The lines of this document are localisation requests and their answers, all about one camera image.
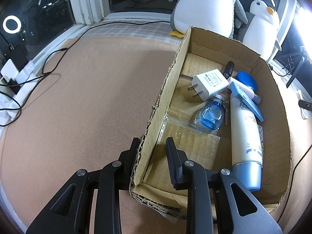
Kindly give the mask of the brown cardboard box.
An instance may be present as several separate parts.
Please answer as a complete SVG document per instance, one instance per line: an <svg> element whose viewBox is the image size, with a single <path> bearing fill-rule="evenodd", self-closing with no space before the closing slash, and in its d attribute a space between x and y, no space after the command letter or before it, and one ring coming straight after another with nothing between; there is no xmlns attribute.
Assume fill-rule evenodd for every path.
<svg viewBox="0 0 312 234"><path fill-rule="evenodd" d="M244 184L279 218L289 190L292 145L285 102L267 63L242 43L191 27L164 79L129 191L140 203L185 218L182 169L168 169L166 142L188 161L219 171L249 167Z"/></svg>

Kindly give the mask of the silver key with ring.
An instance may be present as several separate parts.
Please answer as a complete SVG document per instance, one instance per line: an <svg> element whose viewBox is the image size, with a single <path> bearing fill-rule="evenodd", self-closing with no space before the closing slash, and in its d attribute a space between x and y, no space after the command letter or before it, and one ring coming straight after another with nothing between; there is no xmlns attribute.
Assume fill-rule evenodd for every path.
<svg viewBox="0 0 312 234"><path fill-rule="evenodd" d="M229 123L230 103L227 100L223 100L222 105L224 108L224 124L227 126Z"/></svg>

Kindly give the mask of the blue plastic phone stand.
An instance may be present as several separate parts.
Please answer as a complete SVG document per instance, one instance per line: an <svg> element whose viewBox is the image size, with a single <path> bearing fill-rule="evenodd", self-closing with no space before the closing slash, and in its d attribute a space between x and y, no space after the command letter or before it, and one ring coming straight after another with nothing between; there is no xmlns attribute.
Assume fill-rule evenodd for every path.
<svg viewBox="0 0 312 234"><path fill-rule="evenodd" d="M244 92L244 90L235 82L230 83L230 89L235 98L243 102L258 118L260 122L264 121L264 118L260 112L258 106L253 102L253 100Z"/></svg>

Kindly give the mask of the pink bottle grey cap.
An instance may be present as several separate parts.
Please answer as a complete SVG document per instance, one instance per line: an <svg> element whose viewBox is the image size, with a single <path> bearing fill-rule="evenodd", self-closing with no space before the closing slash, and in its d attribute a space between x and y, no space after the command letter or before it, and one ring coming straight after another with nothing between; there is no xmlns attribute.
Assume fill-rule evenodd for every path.
<svg viewBox="0 0 312 234"><path fill-rule="evenodd" d="M233 77L229 77L227 81L229 82L229 86L227 87L229 90L231 83L234 82L239 85L239 87L253 100L255 104L259 104L261 102L261 97L258 96L250 87L246 86L242 82L236 80Z"/></svg>

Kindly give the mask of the black cylinder tube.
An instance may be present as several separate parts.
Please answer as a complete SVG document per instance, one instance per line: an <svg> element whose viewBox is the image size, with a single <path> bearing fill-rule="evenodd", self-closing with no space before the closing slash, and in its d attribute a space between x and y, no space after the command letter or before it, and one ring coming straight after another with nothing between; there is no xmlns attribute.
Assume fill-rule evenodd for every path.
<svg viewBox="0 0 312 234"><path fill-rule="evenodd" d="M225 69L223 71L223 76L226 79L228 79L229 77L232 76L233 70L234 70L234 62L229 61L225 66Z"/></svg>

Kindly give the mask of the blue round case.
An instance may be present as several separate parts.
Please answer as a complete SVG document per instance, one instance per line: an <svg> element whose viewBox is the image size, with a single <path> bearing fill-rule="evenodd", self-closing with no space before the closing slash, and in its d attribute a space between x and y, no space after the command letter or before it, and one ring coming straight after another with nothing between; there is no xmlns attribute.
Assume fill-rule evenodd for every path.
<svg viewBox="0 0 312 234"><path fill-rule="evenodd" d="M250 74L248 74L248 73L246 73L244 71L239 71L236 74L235 79L240 81L244 85L248 86L253 91L257 91L258 90L258 84L256 83L255 79Z"/></svg>

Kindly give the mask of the blue small bottle in bag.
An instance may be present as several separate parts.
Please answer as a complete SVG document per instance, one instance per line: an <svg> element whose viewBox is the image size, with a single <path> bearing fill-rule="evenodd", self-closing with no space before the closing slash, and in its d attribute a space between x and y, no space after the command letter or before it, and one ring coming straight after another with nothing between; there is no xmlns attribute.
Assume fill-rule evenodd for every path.
<svg viewBox="0 0 312 234"><path fill-rule="evenodd" d="M221 95L215 95L208 100L199 114L196 115L194 124L210 130L219 130L224 120L223 100Z"/></svg>

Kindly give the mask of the white blue lotion tube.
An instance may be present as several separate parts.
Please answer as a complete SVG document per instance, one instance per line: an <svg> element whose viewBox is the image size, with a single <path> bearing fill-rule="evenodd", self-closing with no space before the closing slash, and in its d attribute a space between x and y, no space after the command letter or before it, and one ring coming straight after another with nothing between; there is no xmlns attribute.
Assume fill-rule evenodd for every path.
<svg viewBox="0 0 312 234"><path fill-rule="evenodd" d="M250 191L261 188L262 147L254 113L230 96L232 172Z"/></svg>

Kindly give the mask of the white charger adapter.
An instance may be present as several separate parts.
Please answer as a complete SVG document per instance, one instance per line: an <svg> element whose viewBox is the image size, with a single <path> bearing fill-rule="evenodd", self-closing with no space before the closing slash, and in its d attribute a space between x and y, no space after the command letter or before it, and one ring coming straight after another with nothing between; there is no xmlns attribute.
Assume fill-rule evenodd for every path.
<svg viewBox="0 0 312 234"><path fill-rule="evenodd" d="M210 70L202 74L194 75L188 90L194 90L194 97L199 96L202 101L207 101L223 92L229 86L228 80L218 70Z"/></svg>

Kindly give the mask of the plaid grey blanket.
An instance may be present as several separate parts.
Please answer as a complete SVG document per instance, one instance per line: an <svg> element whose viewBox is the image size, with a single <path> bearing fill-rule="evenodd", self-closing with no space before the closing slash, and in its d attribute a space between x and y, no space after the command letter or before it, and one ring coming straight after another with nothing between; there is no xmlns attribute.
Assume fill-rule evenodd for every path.
<svg viewBox="0 0 312 234"><path fill-rule="evenodd" d="M90 27L82 37L127 36L180 45L182 39L171 36L171 26L167 21L122 22L112 21Z"/></svg>

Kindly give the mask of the white power strip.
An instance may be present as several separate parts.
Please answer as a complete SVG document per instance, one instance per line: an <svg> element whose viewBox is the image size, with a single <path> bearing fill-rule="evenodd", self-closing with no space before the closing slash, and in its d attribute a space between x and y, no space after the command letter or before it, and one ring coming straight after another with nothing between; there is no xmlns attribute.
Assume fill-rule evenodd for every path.
<svg viewBox="0 0 312 234"><path fill-rule="evenodd" d="M12 90L13 96L1 91L1 96L8 98L8 102L1 107L1 113L7 113L10 122L16 121L25 106L30 95L39 82L39 77L34 74L35 64L30 60L21 70L12 59L9 59L1 69L4 79L8 79L7 84L1 85L3 90Z"/></svg>

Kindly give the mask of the small plush penguin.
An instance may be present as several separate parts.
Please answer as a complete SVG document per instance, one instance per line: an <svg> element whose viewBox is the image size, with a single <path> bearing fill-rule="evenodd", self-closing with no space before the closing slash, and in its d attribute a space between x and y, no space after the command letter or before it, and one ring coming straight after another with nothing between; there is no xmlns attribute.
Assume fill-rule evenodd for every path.
<svg viewBox="0 0 312 234"><path fill-rule="evenodd" d="M254 0L245 14L236 13L234 25L238 29L237 40L268 60L274 47L281 50L277 39L280 19L275 9L262 0Z"/></svg>

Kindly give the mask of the large plush penguin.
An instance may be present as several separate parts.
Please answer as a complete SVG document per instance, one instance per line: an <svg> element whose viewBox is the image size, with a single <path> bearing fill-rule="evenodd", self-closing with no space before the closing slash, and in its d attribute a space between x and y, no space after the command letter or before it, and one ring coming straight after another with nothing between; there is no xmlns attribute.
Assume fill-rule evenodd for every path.
<svg viewBox="0 0 312 234"><path fill-rule="evenodd" d="M246 23L247 15L239 0L177 0L170 17L170 35L182 39L193 26L232 38L234 28Z"/></svg>

